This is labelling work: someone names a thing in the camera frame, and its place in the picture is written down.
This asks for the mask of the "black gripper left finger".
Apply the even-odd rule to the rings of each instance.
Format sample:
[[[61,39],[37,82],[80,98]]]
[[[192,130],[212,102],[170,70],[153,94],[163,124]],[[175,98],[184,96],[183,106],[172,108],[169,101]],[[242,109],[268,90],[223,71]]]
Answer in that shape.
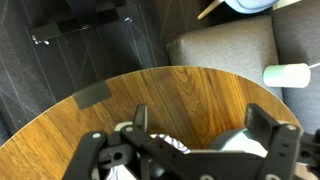
[[[148,108],[145,104],[139,104],[133,119],[133,124],[139,129],[146,131],[148,123]]]

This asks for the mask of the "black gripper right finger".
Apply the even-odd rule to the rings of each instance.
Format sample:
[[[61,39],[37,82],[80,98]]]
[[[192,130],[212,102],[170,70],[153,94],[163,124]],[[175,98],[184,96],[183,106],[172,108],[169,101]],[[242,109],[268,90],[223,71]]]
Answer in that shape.
[[[271,140],[279,127],[276,119],[254,103],[247,105],[244,124],[256,140]]]

